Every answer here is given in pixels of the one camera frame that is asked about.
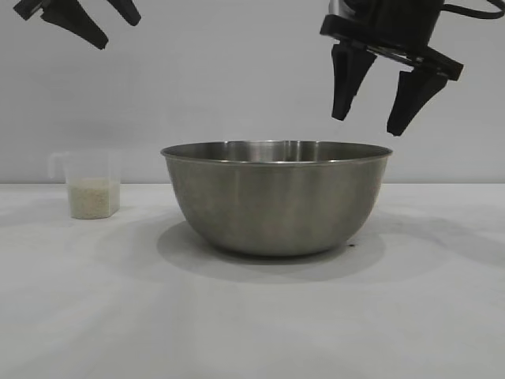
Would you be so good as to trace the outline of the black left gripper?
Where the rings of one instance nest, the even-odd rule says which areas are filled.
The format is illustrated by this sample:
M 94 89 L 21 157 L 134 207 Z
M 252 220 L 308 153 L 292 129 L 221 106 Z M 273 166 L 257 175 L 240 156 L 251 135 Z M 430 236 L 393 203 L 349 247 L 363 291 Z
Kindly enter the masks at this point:
M 137 26 L 141 15 L 133 0 L 111 0 L 111 5 L 131 26 Z M 43 10 L 41 18 L 47 23 L 72 32 L 99 50 L 109 42 L 107 35 L 89 17 L 77 0 L 20 0 L 13 10 L 25 21 Z

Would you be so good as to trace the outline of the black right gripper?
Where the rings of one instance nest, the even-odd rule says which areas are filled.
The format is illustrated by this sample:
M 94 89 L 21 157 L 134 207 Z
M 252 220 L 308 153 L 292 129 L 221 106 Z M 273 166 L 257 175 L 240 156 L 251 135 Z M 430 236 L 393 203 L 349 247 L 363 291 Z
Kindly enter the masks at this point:
M 420 0 L 337 2 L 337 10 L 328 13 L 320 27 L 322 36 L 351 45 L 335 44 L 331 50 L 333 118 L 343 121 L 348 115 L 362 81 L 376 60 L 375 54 L 416 68 L 399 74 L 395 101 L 387 120 L 387 132 L 395 137 L 404 133 L 448 80 L 460 78 L 463 64 L 429 46 L 442 6 L 442 1 Z

